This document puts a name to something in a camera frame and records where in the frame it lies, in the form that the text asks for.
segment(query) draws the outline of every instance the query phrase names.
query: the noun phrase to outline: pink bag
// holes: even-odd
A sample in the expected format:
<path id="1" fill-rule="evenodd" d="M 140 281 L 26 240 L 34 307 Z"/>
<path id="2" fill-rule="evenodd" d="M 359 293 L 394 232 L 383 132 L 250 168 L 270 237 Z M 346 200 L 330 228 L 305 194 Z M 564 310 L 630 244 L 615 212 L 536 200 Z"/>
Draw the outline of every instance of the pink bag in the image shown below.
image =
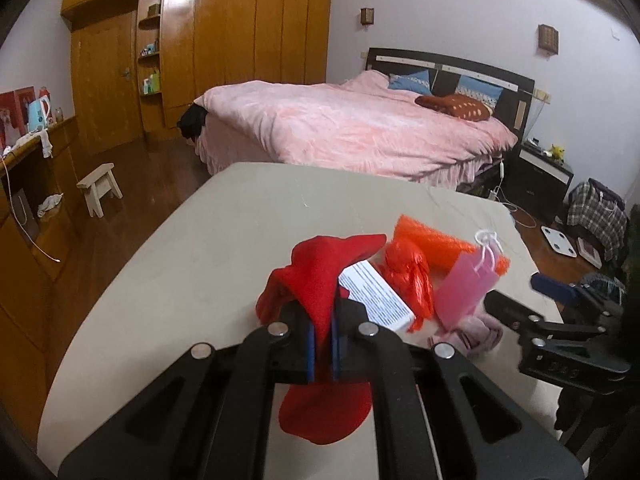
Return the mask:
<path id="1" fill-rule="evenodd" d="M 502 253 L 494 231 L 476 233 L 480 245 L 474 253 L 461 253 L 453 268 L 433 295 L 434 310 L 446 332 L 456 327 L 460 319 L 472 314 L 498 282 L 495 264 Z"/>

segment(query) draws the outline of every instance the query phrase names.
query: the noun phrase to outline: orange mesh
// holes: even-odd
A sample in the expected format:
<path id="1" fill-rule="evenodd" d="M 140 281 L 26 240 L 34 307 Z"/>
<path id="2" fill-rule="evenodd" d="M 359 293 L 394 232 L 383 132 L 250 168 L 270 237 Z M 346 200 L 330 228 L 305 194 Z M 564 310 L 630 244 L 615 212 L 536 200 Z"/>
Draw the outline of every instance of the orange mesh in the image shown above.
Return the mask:
<path id="1" fill-rule="evenodd" d="M 444 234 L 406 215 L 400 216 L 394 230 L 393 241 L 400 238 L 408 238 L 414 242 L 424 253 L 429 267 L 445 272 L 451 270 L 461 252 L 473 253 L 478 248 L 476 244 Z M 510 260 L 501 254 L 495 266 L 496 274 L 503 276 L 509 270 L 510 263 Z"/>
<path id="2" fill-rule="evenodd" d="M 415 314 L 409 332 L 420 330 L 433 317 L 433 287 L 424 253 L 408 238 L 394 238 L 385 248 L 385 261 L 376 266 L 385 281 Z"/>

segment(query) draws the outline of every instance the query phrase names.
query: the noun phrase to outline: wooden wardrobe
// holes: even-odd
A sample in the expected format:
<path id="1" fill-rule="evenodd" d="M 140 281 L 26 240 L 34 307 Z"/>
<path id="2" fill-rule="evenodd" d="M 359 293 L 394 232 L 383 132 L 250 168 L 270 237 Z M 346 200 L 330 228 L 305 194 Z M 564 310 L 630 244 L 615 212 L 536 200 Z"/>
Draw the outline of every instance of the wooden wardrobe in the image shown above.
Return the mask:
<path id="1" fill-rule="evenodd" d="M 155 61 L 143 64 L 138 57 L 139 25 L 151 1 L 161 2 L 161 93 L 148 97 L 140 95 L 140 86 Z M 72 22 L 74 102 L 89 149 L 97 153 L 142 135 L 177 135 L 178 118 L 213 86 L 253 79 L 324 82 L 330 4 L 331 0 L 63 0 L 61 14 Z M 103 54 L 82 49 L 90 44 L 92 51 Z"/>

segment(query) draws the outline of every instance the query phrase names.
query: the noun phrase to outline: beige table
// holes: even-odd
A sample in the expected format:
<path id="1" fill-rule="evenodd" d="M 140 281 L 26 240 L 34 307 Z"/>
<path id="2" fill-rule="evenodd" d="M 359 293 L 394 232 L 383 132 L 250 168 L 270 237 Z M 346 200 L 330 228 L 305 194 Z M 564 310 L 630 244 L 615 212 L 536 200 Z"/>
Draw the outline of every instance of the beige table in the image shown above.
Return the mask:
<path id="1" fill-rule="evenodd" d="M 233 345 L 257 326 L 255 300 L 291 248 L 315 235 L 391 235 L 406 213 L 472 241 L 495 230 L 511 258 L 497 288 L 549 320 L 554 303 L 530 290 L 536 272 L 500 204 L 391 178 L 283 164 L 236 164 L 210 179 L 149 238 L 96 303 L 73 339 L 49 393 L 38 454 L 54 471 L 109 416 L 198 341 Z M 435 331 L 427 324 L 419 342 Z M 551 428 L 559 389 L 518 373 L 507 331 L 476 361 L 517 403 Z M 277 416 L 284 388 L 276 390 Z M 349 438 L 315 446 L 272 419 L 265 478 L 377 477 L 372 415 Z"/>

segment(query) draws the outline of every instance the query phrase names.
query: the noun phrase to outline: pink bedsheet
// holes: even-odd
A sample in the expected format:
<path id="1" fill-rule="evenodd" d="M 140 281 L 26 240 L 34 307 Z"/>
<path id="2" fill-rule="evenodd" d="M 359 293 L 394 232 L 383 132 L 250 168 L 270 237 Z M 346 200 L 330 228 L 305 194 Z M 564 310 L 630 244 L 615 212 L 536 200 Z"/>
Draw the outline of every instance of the pink bedsheet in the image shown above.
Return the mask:
<path id="1" fill-rule="evenodd" d="M 414 104 L 417 94 L 387 85 L 385 75 L 369 70 L 343 85 L 215 87 L 195 102 L 270 160 L 418 182 L 454 164 L 488 162 L 517 141 L 494 118 L 471 123 L 446 116 Z"/>
<path id="2" fill-rule="evenodd" d="M 231 126 L 207 114 L 202 133 L 196 139 L 196 154 L 207 165 L 209 173 L 225 170 L 236 162 L 277 162 L 256 142 Z M 411 178 L 412 182 L 430 186 L 456 189 L 459 184 L 469 184 L 480 168 L 493 161 L 491 155 L 480 155 L 465 162 L 451 164 L 439 170 Z"/>

